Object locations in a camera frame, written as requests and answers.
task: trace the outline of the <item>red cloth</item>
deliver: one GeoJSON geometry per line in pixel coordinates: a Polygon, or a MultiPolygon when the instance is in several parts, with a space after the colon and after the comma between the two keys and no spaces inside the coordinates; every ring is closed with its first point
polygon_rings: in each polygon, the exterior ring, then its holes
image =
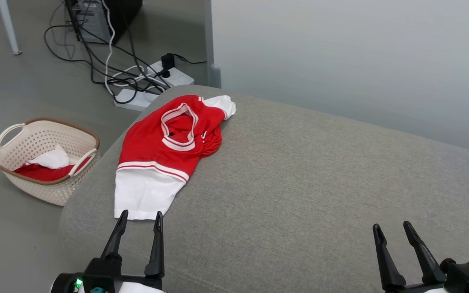
{"type": "MultiPolygon", "coordinates": [[[[84,167],[89,159],[90,157],[86,158],[86,160],[79,165],[76,172],[84,167]]],[[[50,169],[39,164],[23,164],[21,167],[15,169],[14,172],[39,181],[56,181],[68,175],[74,166],[75,165],[69,165],[59,169],[50,169]]]]}
{"type": "Polygon", "coordinates": [[[200,158],[220,147],[225,118],[197,95],[179,96],[128,130],[117,171],[156,169],[187,182],[200,158]]]}

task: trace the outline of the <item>jersey sleeve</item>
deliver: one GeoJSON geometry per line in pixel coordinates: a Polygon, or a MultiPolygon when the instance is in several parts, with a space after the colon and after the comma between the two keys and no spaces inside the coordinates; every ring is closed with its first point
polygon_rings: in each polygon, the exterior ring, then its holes
{"type": "Polygon", "coordinates": [[[208,98],[204,100],[206,106],[219,108],[224,112],[224,120],[229,119],[236,113],[236,104],[231,101],[231,97],[228,95],[219,95],[214,98],[208,98]]]}

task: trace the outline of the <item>white power strip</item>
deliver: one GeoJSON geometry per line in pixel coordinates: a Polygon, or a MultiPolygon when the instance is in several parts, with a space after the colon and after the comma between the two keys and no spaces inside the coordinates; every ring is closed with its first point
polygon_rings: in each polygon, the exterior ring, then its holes
{"type": "MultiPolygon", "coordinates": [[[[162,71],[162,61],[156,62],[151,64],[151,68],[155,72],[161,72],[162,71]]],[[[168,85],[172,87],[176,87],[177,85],[194,85],[195,80],[191,78],[189,75],[185,74],[184,72],[181,72],[177,68],[173,67],[172,69],[169,69],[169,74],[171,74],[168,78],[164,77],[158,77],[159,79],[163,79],[168,83],[168,85]]]]}
{"type": "MultiPolygon", "coordinates": [[[[153,68],[155,72],[162,71],[162,61],[152,64],[151,68],[153,68]]],[[[168,78],[163,78],[163,77],[158,76],[158,79],[163,79],[171,87],[176,87],[177,85],[194,85],[195,84],[195,80],[193,78],[191,78],[184,72],[181,72],[177,68],[169,69],[169,73],[171,75],[168,78]]],[[[123,89],[117,95],[115,99],[118,100],[119,102],[126,102],[130,100],[132,96],[134,96],[134,93],[135,93],[134,90],[123,89]]],[[[119,104],[116,101],[114,101],[114,103],[115,103],[115,106],[120,107],[120,108],[126,108],[130,110],[142,112],[157,97],[158,95],[156,94],[151,94],[151,93],[146,93],[146,92],[137,92],[135,98],[127,104],[119,104]]]]}

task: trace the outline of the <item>red jersey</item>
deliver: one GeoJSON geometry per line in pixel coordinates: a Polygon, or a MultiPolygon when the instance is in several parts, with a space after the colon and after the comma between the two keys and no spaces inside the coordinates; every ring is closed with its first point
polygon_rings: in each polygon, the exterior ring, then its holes
{"type": "Polygon", "coordinates": [[[223,95],[203,100],[180,96],[126,133],[116,172],[115,217],[125,209],[128,219],[155,219],[165,214],[198,161],[222,142],[220,122],[236,112],[223,95]]]}

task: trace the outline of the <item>gray fabric upholstery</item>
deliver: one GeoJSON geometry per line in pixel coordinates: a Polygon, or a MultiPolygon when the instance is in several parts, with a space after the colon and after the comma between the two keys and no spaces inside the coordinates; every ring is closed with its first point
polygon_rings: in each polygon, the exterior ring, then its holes
{"type": "MultiPolygon", "coordinates": [[[[469,261],[469,150],[195,85],[167,91],[139,118],[184,94],[229,94],[238,111],[222,126],[220,149],[199,162],[164,216],[166,291],[379,292],[374,223],[399,271],[420,282],[404,220],[438,261],[469,261]]],[[[115,225],[122,141],[63,210],[61,238],[80,270],[115,225]]],[[[152,225],[128,223],[123,273],[142,274],[152,225]]]]}

